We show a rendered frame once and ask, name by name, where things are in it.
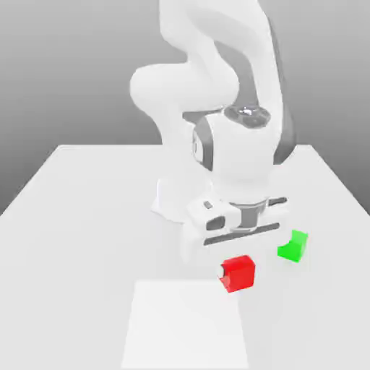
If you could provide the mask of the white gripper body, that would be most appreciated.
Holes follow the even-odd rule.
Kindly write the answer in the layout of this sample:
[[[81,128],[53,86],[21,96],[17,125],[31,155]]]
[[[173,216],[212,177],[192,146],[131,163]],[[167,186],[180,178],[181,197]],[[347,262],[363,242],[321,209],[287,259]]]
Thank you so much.
[[[289,214],[273,215],[254,231],[217,231],[208,233],[198,248],[199,261],[223,261],[255,249],[282,246],[291,239]]]

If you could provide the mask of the small red cube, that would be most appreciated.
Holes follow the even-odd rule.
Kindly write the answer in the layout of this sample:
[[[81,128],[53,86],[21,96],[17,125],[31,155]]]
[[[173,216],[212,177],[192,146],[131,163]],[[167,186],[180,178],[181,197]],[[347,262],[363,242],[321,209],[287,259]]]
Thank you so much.
[[[248,255],[230,258],[220,264],[218,278],[228,293],[235,293],[254,285],[256,265]]]

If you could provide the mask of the small green cube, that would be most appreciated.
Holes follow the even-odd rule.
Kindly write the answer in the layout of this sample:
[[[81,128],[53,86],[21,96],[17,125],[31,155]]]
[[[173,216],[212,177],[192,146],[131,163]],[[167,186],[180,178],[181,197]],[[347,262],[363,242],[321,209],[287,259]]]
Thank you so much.
[[[300,262],[306,249],[308,234],[292,230],[290,241],[277,248],[277,255],[292,262]]]

